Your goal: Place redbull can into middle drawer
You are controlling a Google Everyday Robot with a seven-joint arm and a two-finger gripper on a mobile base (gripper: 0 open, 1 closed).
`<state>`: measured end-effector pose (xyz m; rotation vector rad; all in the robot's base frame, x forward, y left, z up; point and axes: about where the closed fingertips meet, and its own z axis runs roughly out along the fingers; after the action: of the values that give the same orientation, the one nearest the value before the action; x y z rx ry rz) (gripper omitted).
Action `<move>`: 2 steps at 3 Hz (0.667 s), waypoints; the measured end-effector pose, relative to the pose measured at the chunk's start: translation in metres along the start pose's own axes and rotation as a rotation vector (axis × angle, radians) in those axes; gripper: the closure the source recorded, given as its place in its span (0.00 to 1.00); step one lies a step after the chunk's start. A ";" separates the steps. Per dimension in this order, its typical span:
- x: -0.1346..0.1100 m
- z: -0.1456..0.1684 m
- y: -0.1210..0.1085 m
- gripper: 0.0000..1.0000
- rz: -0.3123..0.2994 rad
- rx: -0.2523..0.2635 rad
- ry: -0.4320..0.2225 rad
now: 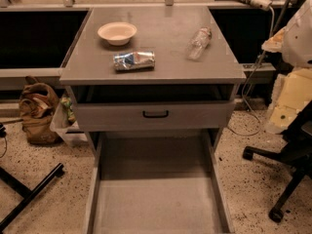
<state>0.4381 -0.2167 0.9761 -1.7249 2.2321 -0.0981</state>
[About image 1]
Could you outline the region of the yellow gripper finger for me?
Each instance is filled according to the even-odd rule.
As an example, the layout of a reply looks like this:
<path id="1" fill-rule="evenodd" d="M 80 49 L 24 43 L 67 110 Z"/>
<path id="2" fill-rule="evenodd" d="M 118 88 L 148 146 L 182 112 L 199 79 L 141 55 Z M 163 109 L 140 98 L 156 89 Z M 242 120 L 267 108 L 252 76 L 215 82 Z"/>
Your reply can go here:
<path id="1" fill-rule="evenodd" d="M 264 130 L 280 134 L 312 100 L 312 69 L 295 68 L 275 80 Z"/>

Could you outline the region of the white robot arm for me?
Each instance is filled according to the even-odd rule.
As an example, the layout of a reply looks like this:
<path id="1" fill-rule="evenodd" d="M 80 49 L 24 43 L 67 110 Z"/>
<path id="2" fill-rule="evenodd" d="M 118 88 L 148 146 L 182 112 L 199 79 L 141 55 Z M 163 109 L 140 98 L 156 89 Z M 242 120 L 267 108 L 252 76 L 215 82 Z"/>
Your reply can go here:
<path id="1" fill-rule="evenodd" d="M 275 80 L 264 127 L 268 133 L 280 134 L 312 100 L 312 0 L 306 0 L 262 49 L 281 53 L 283 61 L 293 67 Z"/>

